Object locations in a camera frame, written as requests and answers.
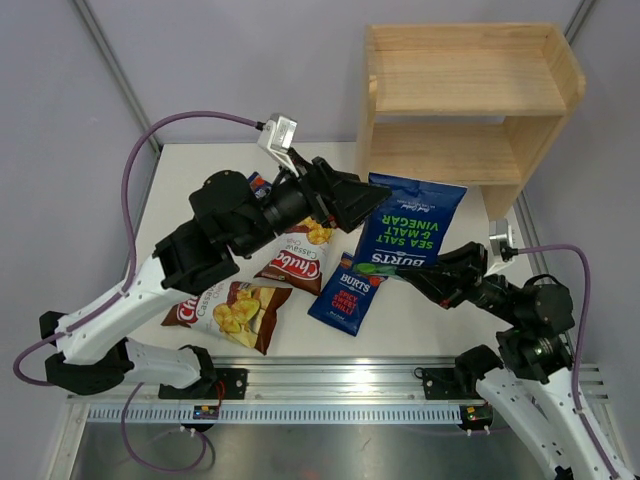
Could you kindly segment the blue Burts sea salt bag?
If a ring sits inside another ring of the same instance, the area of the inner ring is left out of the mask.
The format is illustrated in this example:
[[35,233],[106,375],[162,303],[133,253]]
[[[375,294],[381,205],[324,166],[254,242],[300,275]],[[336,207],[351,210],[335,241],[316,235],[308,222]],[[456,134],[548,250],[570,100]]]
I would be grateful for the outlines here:
[[397,269],[434,264],[467,188],[373,172],[369,183],[389,188],[391,196],[365,221],[352,269],[394,276]]

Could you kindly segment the blue Burts chilli bag front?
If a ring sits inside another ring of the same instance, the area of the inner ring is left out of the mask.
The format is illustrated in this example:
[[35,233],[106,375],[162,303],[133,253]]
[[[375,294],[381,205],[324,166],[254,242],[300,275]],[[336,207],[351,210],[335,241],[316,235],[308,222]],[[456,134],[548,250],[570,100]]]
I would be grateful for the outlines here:
[[343,252],[340,262],[308,315],[356,337],[385,276],[363,275],[352,269],[353,256]]

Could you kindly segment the blue burts chilli bag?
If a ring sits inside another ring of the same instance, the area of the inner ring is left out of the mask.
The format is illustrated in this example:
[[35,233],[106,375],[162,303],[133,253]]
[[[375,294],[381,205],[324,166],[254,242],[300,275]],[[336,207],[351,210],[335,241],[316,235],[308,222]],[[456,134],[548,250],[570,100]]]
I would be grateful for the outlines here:
[[265,180],[258,172],[253,172],[248,177],[248,181],[251,190],[258,199],[266,197],[271,191],[271,183]]
[[356,337],[385,276],[363,275],[352,269],[353,256],[343,252],[340,262],[308,315]]

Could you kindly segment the blue Burts chilli bag back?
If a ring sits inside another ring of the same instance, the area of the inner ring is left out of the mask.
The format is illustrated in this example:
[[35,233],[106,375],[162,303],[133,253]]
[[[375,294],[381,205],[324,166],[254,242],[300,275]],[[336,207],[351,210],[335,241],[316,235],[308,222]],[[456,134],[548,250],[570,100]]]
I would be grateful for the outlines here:
[[271,183],[265,180],[258,172],[253,172],[248,177],[248,181],[251,190],[258,199],[266,197],[271,191]]

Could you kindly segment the Chuba cassava chips bag front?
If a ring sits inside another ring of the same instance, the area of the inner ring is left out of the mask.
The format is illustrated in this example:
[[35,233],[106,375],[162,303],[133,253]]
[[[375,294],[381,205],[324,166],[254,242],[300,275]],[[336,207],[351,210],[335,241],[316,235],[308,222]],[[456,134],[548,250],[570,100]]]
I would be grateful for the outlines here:
[[291,293],[291,288],[223,281],[174,305],[161,325],[218,336],[266,355],[277,311]]

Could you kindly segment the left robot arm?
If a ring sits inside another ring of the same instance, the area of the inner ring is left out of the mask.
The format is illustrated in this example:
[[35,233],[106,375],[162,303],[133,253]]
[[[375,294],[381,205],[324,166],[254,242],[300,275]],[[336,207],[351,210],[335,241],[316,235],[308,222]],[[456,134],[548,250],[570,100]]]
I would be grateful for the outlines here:
[[192,218],[156,244],[137,274],[77,312],[43,314],[42,337],[56,348],[45,361],[47,383],[77,395],[144,383],[165,399],[211,396],[218,376],[206,349],[154,347],[130,333],[237,274],[236,258],[250,258],[305,218],[349,233],[391,195],[321,157],[289,153],[292,170],[281,169],[263,198],[238,171],[213,174],[189,197]]

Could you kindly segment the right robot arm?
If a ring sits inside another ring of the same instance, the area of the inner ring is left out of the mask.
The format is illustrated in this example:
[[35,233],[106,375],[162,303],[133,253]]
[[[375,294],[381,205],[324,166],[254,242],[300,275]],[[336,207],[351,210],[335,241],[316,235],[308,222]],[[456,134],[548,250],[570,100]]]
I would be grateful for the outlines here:
[[396,274],[443,309],[469,302],[509,324],[497,333],[496,350],[479,345],[458,355],[453,380],[499,413],[546,478],[634,478],[585,400],[578,357],[561,339],[575,325],[569,289],[540,276],[518,287],[492,272],[520,253],[507,240],[490,248],[470,242],[432,266]]

